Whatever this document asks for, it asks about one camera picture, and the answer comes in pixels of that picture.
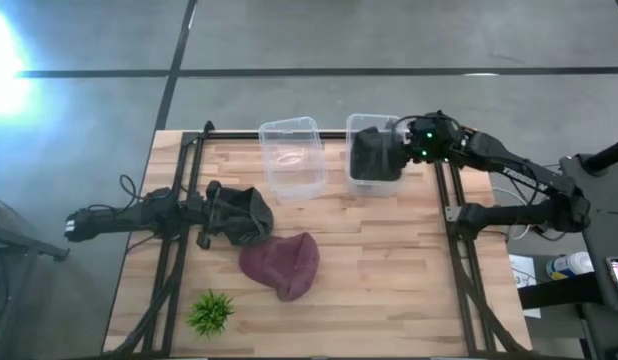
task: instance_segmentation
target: green plant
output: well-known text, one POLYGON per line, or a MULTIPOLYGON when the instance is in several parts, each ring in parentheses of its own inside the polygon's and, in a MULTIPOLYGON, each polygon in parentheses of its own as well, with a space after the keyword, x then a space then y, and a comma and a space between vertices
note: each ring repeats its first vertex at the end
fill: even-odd
POLYGON ((233 314, 231 298, 225 294, 216 295, 211 290, 202 294, 200 299, 191 308, 187 324, 194 328, 198 335, 211 338, 225 330, 225 323, 229 315, 233 314))

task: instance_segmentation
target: butcher block tabletop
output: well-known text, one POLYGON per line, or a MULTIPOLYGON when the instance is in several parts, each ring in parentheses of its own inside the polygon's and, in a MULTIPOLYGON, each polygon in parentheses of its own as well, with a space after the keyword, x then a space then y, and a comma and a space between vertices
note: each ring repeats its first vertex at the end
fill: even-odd
MULTIPOLYGON (((181 136, 182 131, 156 133, 143 193, 172 185, 181 136)), ((281 204, 268 189, 258 140, 205 140, 200 193, 211 180, 236 189, 256 187, 273 211, 273 234, 310 233, 318 243, 320 264, 308 293, 280 302, 273 289, 240 271, 239 248, 218 236, 212 237, 210 250, 202 250, 195 243, 199 228, 192 227, 171 356, 467 355, 434 167, 409 164, 396 196, 356 198, 345 177, 345 142, 323 144, 328 173, 323 194, 281 204), (186 324, 191 305, 208 290, 225 293, 235 305, 226 331, 211 339, 186 324)), ((189 155, 185 187, 191 162, 189 155)), ((446 178, 453 194, 450 176, 446 178)), ((461 178, 467 202, 493 205, 487 173, 464 169, 461 178)), ((148 235, 132 234, 129 246, 148 235)), ((514 338, 530 349, 503 236, 483 233, 476 248, 487 302, 514 338)), ((146 311, 159 251, 160 240, 155 239, 126 255, 103 350, 119 345, 146 311)), ((161 343, 166 308, 158 318, 155 347, 161 343)), ((481 339, 477 311, 472 310, 481 339)), ((478 345, 484 348, 481 341, 478 345)))

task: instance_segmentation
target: maroon fabric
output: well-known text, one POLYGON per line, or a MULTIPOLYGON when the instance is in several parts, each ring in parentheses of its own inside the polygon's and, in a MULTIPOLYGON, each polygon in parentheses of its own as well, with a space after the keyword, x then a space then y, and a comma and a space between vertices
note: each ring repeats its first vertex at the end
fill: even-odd
POLYGON ((295 300, 309 291, 319 262, 318 245, 308 233, 286 239, 272 237, 240 253, 242 271, 252 280, 276 289, 282 301, 295 300))

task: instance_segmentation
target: gray floor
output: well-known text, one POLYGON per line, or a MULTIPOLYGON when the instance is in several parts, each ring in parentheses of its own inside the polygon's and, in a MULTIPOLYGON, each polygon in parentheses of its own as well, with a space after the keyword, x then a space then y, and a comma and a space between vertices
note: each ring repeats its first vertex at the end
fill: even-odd
MULTIPOLYGON (((0 13, 24 69, 168 69, 185 6, 185 0, 0 0, 0 13)), ((183 68, 356 66, 618 66, 618 8, 611 0, 210 0, 198 4, 183 62, 183 68)), ((26 341, 19 341, 19 355, 98 353, 126 236, 69 244, 62 226, 79 207, 125 203, 119 174, 141 182, 165 82, 21 80, 0 91, 23 104, 0 114, 0 199, 28 218, 39 237, 71 248, 67 262, 44 261, 37 269, 39 284, 22 310, 19 335, 26 341)), ((167 128, 199 129, 213 120, 220 129, 254 129, 305 115, 321 128, 343 128, 354 112, 437 109, 520 155, 553 164, 618 140, 618 75, 181 79, 167 128)), ((583 246, 575 235, 557 243, 529 236, 509 245, 511 253, 549 255, 583 246)), ((549 309, 543 320, 530 320, 534 346, 577 352, 573 341, 555 340, 572 326, 570 311, 549 309)))

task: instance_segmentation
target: black cloth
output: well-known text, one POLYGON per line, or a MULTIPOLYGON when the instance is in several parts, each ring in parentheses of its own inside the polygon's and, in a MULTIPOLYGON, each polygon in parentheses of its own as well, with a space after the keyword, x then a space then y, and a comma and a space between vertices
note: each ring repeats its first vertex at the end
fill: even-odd
POLYGON ((213 207, 208 231, 224 233, 234 246, 256 245, 267 240, 273 231, 273 213, 260 192, 253 187, 237 190, 216 183, 217 187, 210 184, 207 188, 207 198, 213 207))
POLYGON ((356 180, 396 181, 402 175, 402 142, 391 130, 369 127, 353 138, 350 175, 356 180))

